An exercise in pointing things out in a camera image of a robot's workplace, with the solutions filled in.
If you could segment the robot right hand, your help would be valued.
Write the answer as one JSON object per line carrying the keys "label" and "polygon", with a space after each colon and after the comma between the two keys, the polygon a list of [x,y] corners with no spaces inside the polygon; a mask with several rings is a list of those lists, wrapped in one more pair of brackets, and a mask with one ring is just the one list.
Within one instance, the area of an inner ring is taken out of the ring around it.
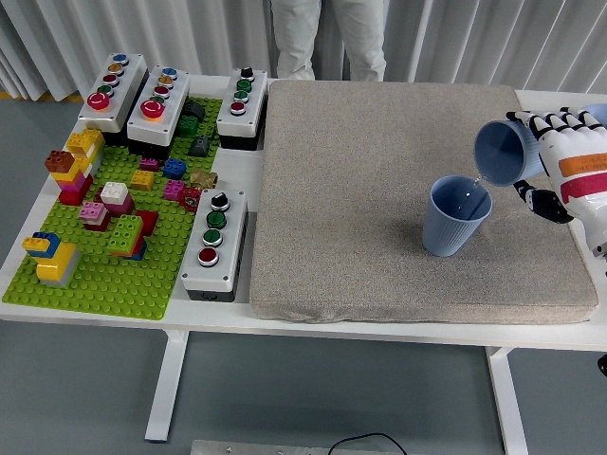
{"label": "robot right hand", "polygon": [[521,180],[514,184],[531,211],[554,223],[581,221],[585,241],[596,257],[606,255],[606,128],[592,114],[537,115],[508,112],[539,145],[539,158],[551,190],[539,190]]}

